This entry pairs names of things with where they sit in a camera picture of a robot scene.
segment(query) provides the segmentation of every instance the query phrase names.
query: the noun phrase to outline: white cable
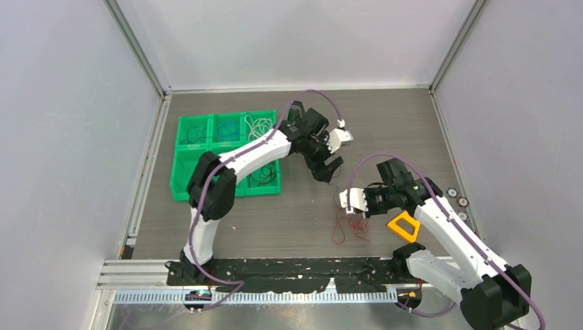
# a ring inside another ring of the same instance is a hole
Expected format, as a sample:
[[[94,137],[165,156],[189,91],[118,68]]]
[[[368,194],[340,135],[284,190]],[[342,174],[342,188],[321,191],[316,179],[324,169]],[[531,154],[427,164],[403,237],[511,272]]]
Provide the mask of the white cable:
[[[253,117],[249,114],[245,116],[245,123],[249,126],[247,140],[251,141],[259,139],[261,136],[265,135],[274,125],[273,119],[271,118],[257,118],[253,120]]]

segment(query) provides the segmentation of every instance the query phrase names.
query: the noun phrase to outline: small round object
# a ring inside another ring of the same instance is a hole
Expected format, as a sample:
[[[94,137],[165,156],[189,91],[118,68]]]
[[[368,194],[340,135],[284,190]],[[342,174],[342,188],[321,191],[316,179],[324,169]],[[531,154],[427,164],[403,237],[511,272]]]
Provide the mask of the small round object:
[[[462,219],[462,221],[467,221],[468,220],[468,214],[464,211],[460,211],[458,212],[457,216]]]
[[[455,188],[449,188],[448,189],[448,196],[451,198],[457,197],[457,190],[455,190]]]
[[[467,208],[470,204],[470,201],[468,201],[467,198],[465,197],[458,197],[457,199],[457,205],[461,206],[462,208]]]

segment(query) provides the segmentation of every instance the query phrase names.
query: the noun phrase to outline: white panel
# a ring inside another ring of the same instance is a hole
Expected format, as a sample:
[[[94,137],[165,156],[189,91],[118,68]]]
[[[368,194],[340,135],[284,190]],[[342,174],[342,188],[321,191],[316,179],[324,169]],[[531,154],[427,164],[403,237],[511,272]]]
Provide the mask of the white panel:
[[[88,325],[158,104],[102,0],[2,1],[0,329]]]
[[[429,85],[473,4],[127,1],[174,90]]]
[[[583,324],[582,12],[490,1],[438,90],[480,233],[532,273],[548,329]]]

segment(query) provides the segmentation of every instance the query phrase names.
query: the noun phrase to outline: green plastic organizer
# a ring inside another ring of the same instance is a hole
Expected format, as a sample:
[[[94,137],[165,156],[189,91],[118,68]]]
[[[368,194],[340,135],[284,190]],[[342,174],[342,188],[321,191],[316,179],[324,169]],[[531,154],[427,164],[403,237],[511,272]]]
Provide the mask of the green plastic organizer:
[[[180,117],[170,175],[174,200],[188,201],[186,186],[203,153],[220,155],[255,140],[250,124],[259,118],[269,118],[274,124],[277,120],[275,110]],[[278,160],[248,175],[235,189],[235,197],[277,194],[281,194]]]

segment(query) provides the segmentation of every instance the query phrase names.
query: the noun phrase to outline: yellow object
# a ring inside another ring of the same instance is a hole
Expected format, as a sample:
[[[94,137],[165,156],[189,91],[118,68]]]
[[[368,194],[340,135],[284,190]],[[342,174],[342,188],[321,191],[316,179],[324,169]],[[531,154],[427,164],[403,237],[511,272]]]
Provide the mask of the yellow object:
[[[405,221],[406,223],[410,224],[413,227],[413,233],[409,234],[405,229],[399,227],[397,223],[399,220]],[[393,220],[391,220],[386,227],[392,230],[395,234],[399,237],[404,239],[409,243],[414,243],[417,240],[417,235],[419,234],[419,228],[421,227],[421,223],[418,222],[416,219],[413,219],[407,211],[403,211],[401,214],[397,215]]]

